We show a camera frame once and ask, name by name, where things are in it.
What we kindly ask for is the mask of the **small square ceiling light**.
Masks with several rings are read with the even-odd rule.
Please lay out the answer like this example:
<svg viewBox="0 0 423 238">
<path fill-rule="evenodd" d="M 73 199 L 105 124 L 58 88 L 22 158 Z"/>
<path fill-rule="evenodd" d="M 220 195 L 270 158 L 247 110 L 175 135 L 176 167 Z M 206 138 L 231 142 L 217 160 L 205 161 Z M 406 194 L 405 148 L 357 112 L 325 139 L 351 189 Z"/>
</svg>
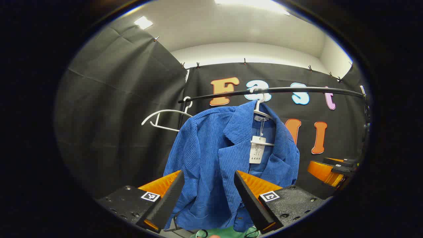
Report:
<svg viewBox="0 0 423 238">
<path fill-rule="evenodd" d="M 134 24 L 142 30 L 146 30 L 154 25 L 154 23 L 149 20 L 146 16 L 141 16 L 140 18 L 134 21 Z"/>
</svg>

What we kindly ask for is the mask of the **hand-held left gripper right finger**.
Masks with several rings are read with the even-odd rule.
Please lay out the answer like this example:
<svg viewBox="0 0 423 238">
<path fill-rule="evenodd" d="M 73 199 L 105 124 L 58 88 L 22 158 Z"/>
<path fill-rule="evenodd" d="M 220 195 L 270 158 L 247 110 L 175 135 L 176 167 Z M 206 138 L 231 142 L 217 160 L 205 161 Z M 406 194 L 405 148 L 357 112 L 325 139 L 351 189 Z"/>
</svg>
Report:
<svg viewBox="0 0 423 238">
<path fill-rule="evenodd" d="M 239 170 L 234 173 L 234 184 L 261 234 L 291 226 L 332 199 L 322 199 L 297 185 L 283 188 Z"/>
</svg>

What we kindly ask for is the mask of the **green mesh laundry hamper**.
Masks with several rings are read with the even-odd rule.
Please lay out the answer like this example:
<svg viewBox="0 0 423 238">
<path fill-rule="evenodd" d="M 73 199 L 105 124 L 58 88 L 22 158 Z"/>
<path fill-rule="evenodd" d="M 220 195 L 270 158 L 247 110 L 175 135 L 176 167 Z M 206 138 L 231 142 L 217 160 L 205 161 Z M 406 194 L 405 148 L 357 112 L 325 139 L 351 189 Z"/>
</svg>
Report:
<svg viewBox="0 0 423 238">
<path fill-rule="evenodd" d="M 225 229 L 201 229 L 189 238 L 212 238 L 212 236 L 219 238 L 258 238 L 260 235 L 260 231 L 255 226 L 248 228 L 245 232 L 237 232 L 233 227 L 228 227 Z"/>
</svg>

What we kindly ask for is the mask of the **blue corduroy jacket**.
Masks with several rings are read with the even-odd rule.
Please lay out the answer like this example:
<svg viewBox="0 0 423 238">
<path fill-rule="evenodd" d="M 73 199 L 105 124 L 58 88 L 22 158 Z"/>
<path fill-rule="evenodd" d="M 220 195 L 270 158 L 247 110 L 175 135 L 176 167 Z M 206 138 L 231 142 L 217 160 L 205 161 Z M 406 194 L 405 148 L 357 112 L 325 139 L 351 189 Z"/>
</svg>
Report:
<svg viewBox="0 0 423 238">
<path fill-rule="evenodd" d="M 255 120 L 256 102 L 215 107 L 186 120 L 177 134 L 164 175 L 184 172 L 185 184 L 165 229 L 173 218 L 185 230 L 233 227 L 245 232 L 253 222 L 234 184 L 239 170 L 288 187 L 298 178 L 300 152 L 294 139 L 267 105 L 260 111 L 273 120 Z M 252 136 L 266 138 L 260 164 L 250 164 Z"/>
</svg>

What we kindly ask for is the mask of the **white paper garment tag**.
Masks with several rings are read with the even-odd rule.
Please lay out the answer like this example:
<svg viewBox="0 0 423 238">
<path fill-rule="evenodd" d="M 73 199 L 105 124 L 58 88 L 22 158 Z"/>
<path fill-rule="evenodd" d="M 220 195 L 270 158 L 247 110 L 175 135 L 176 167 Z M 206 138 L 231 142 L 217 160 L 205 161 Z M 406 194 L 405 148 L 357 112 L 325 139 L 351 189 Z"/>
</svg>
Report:
<svg viewBox="0 0 423 238">
<path fill-rule="evenodd" d="M 252 136 L 251 149 L 250 149 L 250 164 L 260 164 L 263 158 L 263 152 L 265 149 L 266 138 Z"/>
</svg>

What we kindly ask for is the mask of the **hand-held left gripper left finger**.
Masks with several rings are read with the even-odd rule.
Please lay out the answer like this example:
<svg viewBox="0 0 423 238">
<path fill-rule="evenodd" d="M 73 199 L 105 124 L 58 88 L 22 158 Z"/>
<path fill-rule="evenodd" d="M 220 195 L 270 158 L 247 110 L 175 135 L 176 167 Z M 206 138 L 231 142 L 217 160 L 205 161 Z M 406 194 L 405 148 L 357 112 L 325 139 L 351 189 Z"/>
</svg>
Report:
<svg viewBox="0 0 423 238">
<path fill-rule="evenodd" d="M 126 185 L 97 202 L 122 220 L 160 233 L 171 218 L 185 184 L 178 170 L 140 187 Z"/>
</svg>

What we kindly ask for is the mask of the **black clothes rail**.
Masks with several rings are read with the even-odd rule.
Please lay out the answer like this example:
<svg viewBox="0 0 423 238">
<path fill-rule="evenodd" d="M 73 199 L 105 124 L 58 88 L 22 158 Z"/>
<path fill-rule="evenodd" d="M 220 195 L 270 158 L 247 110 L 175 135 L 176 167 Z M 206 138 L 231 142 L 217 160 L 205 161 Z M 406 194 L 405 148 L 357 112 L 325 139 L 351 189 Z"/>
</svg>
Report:
<svg viewBox="0 0 423 238">
<path fill-rule="evenodd" d="M 178 103 L 185 106 L 192 103 L 193 109 L 200 112 L 221 106 L 210 104 L 212 100 L 226 100 L 223 106 L 239 106 L 249 102 L 246 96 L 252 96 L 253 100 L 273 96 L 266 103 L 284 120 L 322 121 L 336 128 L 347 127 L 349 131 L 371 123 L 370 107 L 364 93 L 327 87 L 248 89 L 181 99 Z"/>
</svg>

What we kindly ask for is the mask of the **white plastic hanger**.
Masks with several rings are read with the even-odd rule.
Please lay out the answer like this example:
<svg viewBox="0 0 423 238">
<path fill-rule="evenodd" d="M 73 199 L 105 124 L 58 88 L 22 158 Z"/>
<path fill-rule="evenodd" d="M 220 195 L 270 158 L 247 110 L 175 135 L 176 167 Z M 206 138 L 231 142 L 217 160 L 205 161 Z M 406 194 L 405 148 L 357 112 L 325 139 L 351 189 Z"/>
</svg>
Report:
<svg viewBox="0 0 423 238">
<path fill-rule="evenodd" d="M 159 119 L 160 119 L 160 115 L 162 114 L 162 113 L 165 113 L 165 112 L 172 112 L 172 113 L 177 113 L 177 114 L 180 114 L 180 115 L 185 115 L 185 116 L 187 116 L 187 117 L 189 117 L 189 118 L 191 118 L 192 117 L 192 115 L 190 115 L 190 114 L 188 114 L 187 113 L 187 111 L 188 111 L 188 109 L 189 108 L 191 108 L 192 107 L 192 101 L 190 101 L 190 104 L 188 105 L 188 106 L 185 106 L 184 107 L 184 110 L 183 111 L 181 111 L 181 110 L 173 110 L 173 109 L 164 109 L 164 110 L 158 110 L 158 111 L 156 111 L 156 112 L 154 112 L 154 113 L 152 113 L 152 114 L 150 114 L 150 115 L 148 115 L 143 121 L 142 121 L 142 123 L 141 123 L 141 125 L 143 126 L 150 118 L 152 118 L 153 116 L 157 116 L 156 117 L 156 121 L 155 121 L 155 123 L 153 123 L 152 121 L 150 121 L 150 125 L 151 126 L 153 126 L 153 127 L 155 127 L 155 128 L 160 128 L 160 129 L 164 129 L 164 130 L 167 130 L 167 131 L 174 131 L 174 132 L 179 132 L 179 129 L 174 129 L 174 128 L 168 128 L 168 127 L 164 127 L 164 126 L 160 126 L 160 125 L 158 125 L 159 124 Z"/>
<path fill-rule="evenodd" d="M 250 93 L 252 94 L 252 93 L 254 93 L 256 90 L 261 90 L 261 88 L 259 88 L 258 86 L 253 86 L 253 87 L 250 89 Z M 255 109 L 254 109 L 254 113 L 255 113 L 255 114 L 258 114 L 258 115 L 262 115 L 264 118 L 268 118 L 268 119 L 270 119 L 270 120 L 273 120 L 273 117 L 272 117 L 271 115 L 266 114 L 266 113 L 264 113 L 264 112 L 261 112 L 261 111 L 260 111 L 260 104 L 261 104 L 262 102 L 264 102 L 264 101 L 265 101 L 265 95 L 264 95 L 264 93 L 262 93 L 262 98 L 257 99 L 256 105 L 255 105 Z M 263 140 L 261 140 L 261 139 L 252 139 L 252 140 L 251 140 L 251 143 L 252 143 L 252 144 L 255 144 L 255 145 L 274 146 L 274 144 L 272 144 L 272 143 L 266 143 L 266 142 L 264 142 L 264 141 L 263 141 Z"/>
</svg>

